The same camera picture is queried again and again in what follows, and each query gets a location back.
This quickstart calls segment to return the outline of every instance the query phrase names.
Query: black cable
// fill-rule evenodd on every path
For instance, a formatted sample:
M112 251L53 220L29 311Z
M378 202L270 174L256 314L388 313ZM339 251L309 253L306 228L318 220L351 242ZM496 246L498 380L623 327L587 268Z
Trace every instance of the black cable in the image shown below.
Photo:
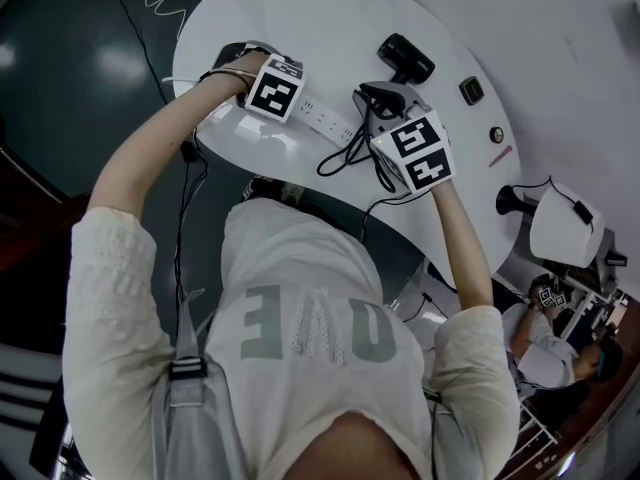
M167 100L166 96L164 95L164 92L162 91L162 84L160 83L160 79L158 78L158 75L156 74L156 71L155 71L155 69L153 69L153 65L151 64L151 59L149 58L149 52L147 50L147 45L145 44L144 39L142 38L142 35L141 35L140 31L138 30L138 27L136 26L135 22L133 21L133 18L131 17L131 14L129 14L129 10L127 9L127 6L124 4L123 0L118 0L118 2L120 3L120 6L122 7L122 10L124 11L125 15L127 16L127 20L129 20L129 23L131 24L131 27L133 28L133 31L135 32L136 37L138 38L138 42L140 43L140 46L142 47L142 51L144 53L144 58L145 58L145 60L147 62L147 66L149 67L149 71L151 72L151 75L153 76L153 80L155 82L156 88L158 89L158 93L160 94L160 97L162 98L162 101L166 105L168 103L168 100ZM245 85L245 87L247 89L247 93L249 92L249 89L250 89L249 88L249 83L244 79L244 77L238 75L237 73L225 72L225 74L240 79L244 83L244 85ZM175 252L175 255L174 255L174 258L173 258L173 272L174 272L175 279L176 279L176 293L175 293L176 310L178 310L180 308L180 304L184 300L184 288L182 286L182 269L181 269L182 228L184 227L184 219L185 219L187 210L189 208L189 205L191 204L191 201L193 200L193 197L195 196L196 192L199 190L200 186L202 186L202 184L204 183L205 179L207 178L207 175L209 174L209 162L207 161L207 159L203 155L202 150L200 149L200 146L198 145L198 139L196 137L195 130L193 131L192 139L193 139L194 149L196 150L196 153L197 153L198 157L200 158L200 160L202 161L204 167L203 167L202 172L200 172L200 174L198 176L196 176L196 178L191 182L191 186L189 187L189 190L187 191L187 185L189 184L189 163L190 162L185 162L186 163L186 169L185 169L184 184L182 186L182 195L181 195L181 200L180 200L180 212L179 212L179 218L178 218L178 233L177 233L177 236L176 236L176 252Z
M364 115L362 126L358 129L358 131L354 135L353 139L351 139L349 144L347 144L341 150L327 156L318 164L318 167L316 168L316 173L318 174L318 176L322 176L322 177L333 176L339 173L342 169L344 169L348 165L356 165L360 162L364 162L365 160L371 159L373 161L376 176L378 177L378 181L380 182L380 185L382 185L382 187L387 192L391 192L393 194L396 192L396 187L393 184L393 181L391 181L391 178L389 178L387 171L391 172L393 176L396 179L398 179L400 182L402 182L402 180L398 178L398 176L393 172L392 169L388 168L388 164L386 160L384 160L382 157L379 157L373 150L373 147L371 146L371 138L372 138L371 130L369 128L371 113L373 112L373 103L371 101L371 98L369 98L369 96L367 96L366 94L364 93L359 93L359 94L362 96L363 99L366 99L367 101L367 107L365 109L365 115ZM363 145L367 147L367 150L369 153L366 156L356 159L356 156L362 149ZM322 168L328 162L330 162L334 158L337 158L343 154L345 156L342 164L340 164L338 167L336 167L332 171L323 172Z
M439 307L435 302L433 302L432 300L431 300L431 301L429 301L429 302L430 302L431 304L433 304L433 305L435 306L435 308L436 308L438 311L440 311L440 314L445 318L445 320L449 320L449 317L446 315L446 313L445 313L444 311L442 311L442 310L440 309L440 307Z
M551 176L549 176L549 179L547 181L545 181L544 183L540 183L538 185L511 185L511 188L540 188L540 187L544 187L547 184L550 184L551 187L553 188L553 190L555 190L558 194L560 194L567 201L569 201L574 206L574 211L576 210L575 206L578 204L578 202L575 201L574 199L572 199L571 197L569 197L564 192L561 192L560 189L558 187L556 187L555 183L553 183L553 179L551 178ZM589 226L591 226L591 234L593 235L593 231L594 231L593 220L589 221L588 224L589 224Z
M198 158L200 158L200 160L203 163L203 169L200 172L200 174L198 174L198 176L196 176L194 180L191 182L191 185L187 192L187 185L189 182L189 164L187 163L185 180L182 187L180 214L178 218L178 233L176 236L176 252L173 258L173 269L174 269L174 275L176 278L176 295L175 295L176 309L180 307L180 304L184 300L184 288L182 286L182 269L181 269L182 229L184 227L184 220L187 214L187 210L189 209L189 205L191 204L196 193L198 192L198 190L200 189L204 181L207 179L207 176L209 175L209 162L207 161L204 154L202 153L202 149L200 149L200 145L198 144L198 137L196 135L195 130L192 134L192 139L193 139L193 145L194 145L196 154L198 155Z
M164 95L164 92L162 92L162 84L160 83L160 79L158 78L158 75L156 75L156 71L153 69L153 66L151 65L151 60L149 59L149 52L147 51L147 45L145 44L144 39L142 39L142 35L140 34L138 27L133 21L133 18L131 18L131 15L129 14L129 10L127 9L127 6L124 4L122 0L118 0L118 2L120 2L120 6L122 7L122 10L126 14L127 19L131 24L131 27L133 28L133 31L135 32L136 37L138 38L138 42L140 43L140 46L142 46L142 51L144 52L144 58L147 61L147 66L149 66L149 71L151 71L151 75L153 76L153 80L156 83L156 87L158 88L160 97L162 98L162 101L166 105L168 103L167 97Z
M433 302L433 299L429 296L429 294L427 292L422 292L422 304L420 304L420 307L418 308L418 311L416 311L416 313L411 318L407 318L406 320L403 320L403 322L406 324L407 322L410 322L414 318L417 318L417 316L422 311L422 308L424 307L424 303L425 302L428 302L429 304L433 304L434 307L438 311L440 311L440 314L445 318L445 320L449 320L449 317L444 313L444 311L442 311L440 309L440 307L435 302Z
M427 299L425 299L424 295L422 296L422 304L420 304L420 307L418 308L418 311L416 311L415 315L413 315L411 318L407 318L406 320L403 320L403 323L407 323L407 322L411 322L411 320L413 320L414 318L416 318L419 314L420 311L422 311L422 308L424 307L424 303L427 302Z
M417 197L414 197L413 199L409 199L407 201L403 201L403 199L405 197L408 197L411 195L411 192L407 192L406 194L403 194L401 196L398 197L389 197L387 199L378 199L377 201L375 201L371 206L369 206L369 209L364 212L364 215L362 216L362 225L361 225L361 230L360 230L360 243L364 243L365 240L367 239L367 219L369 218L369 215L371 215L371 212L374 210L374 208L376 206L378 206L379 204L386 204L389 206L400 206L403 204L408 204L408 203L412 203L413 201L415 201L416 199L420 199L422 196L424 196L425 194L428 194L430 192L430 190L427 190L426 192L423 192L422 194L418 195Z

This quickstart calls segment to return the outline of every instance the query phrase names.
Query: electrical outlet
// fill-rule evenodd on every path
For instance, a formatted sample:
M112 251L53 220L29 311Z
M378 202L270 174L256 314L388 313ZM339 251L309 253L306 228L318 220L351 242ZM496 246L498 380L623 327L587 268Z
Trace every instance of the electrical outlet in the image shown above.
M358 132L357 125L349 123L306 90L296 101L291 117L302 121L340 149L349 144Z

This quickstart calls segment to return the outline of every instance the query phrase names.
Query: black device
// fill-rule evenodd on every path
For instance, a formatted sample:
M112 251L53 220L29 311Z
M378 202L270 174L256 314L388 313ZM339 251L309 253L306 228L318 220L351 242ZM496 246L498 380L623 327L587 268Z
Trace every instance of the black device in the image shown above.
M378 48L378 57L395 70L391 79L398 84L421 84L431 76L436 65L406 37L391 34Z
M494 126L489 130L489 138L491 142L500 144L504 140L504 131L499 126Z
M460 84L460 92L467 105L475 105L484 98L484 91L475 76L471 76Z

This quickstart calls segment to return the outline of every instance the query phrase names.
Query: white table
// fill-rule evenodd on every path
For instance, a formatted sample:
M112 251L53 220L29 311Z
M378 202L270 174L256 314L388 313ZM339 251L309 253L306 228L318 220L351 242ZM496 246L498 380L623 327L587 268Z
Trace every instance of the white table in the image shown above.
M203 0L178 41L173 76L197 79L224 45L261 40L304 62L309 90L357 122L352 91L362 82L391 78L392 70L376 52L393 32L407 37L436 64L431 78L417 90L447 128L458 170L454 183L494 272L511 251L522 217L518 212L500 216L495 210L500 188L520 182L513 133L495 90L473 56L413 0ZM458 84L472 75L480 80L485 97L470 107ZM190 87L174 82L176 96ZM505 132L500 145L489 140L493 126ZM198 137L239 167L323 192L361 210L390 196L380 187L371 162L345 168L330 178L318 176L316 166L336 148L292 120L281 126L227 102L201 125ZM509 145L513 151L489 168ZM430 194L403 206L379 205L373 215L415 244L453 284Z

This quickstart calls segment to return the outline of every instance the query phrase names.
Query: bracelet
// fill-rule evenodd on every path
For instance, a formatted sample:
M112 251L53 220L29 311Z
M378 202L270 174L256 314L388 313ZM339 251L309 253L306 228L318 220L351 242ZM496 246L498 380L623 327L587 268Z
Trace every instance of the bracelet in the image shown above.
M198 83L202 82L206 78L208 78L211 75L214 75L216 73L222 73L222 74L225 74L225 75L229 75L229 76L233 76L235 78L238 78L239 80L242 80L242 83L244 84L244 86L245 86L245 88L247 90L246 91L247 94L249 94L249 92L251 92L251 87L249 87L249 82L247 82L244 77L247 76L247 77L250 77L250 78L256 78L256 75L254 75L253 73L249 73L247 71L241 71L239 69L219 68L219 69L212 69L211 71L207 71L204 75L202 75L200 77L200 80L198 80Z

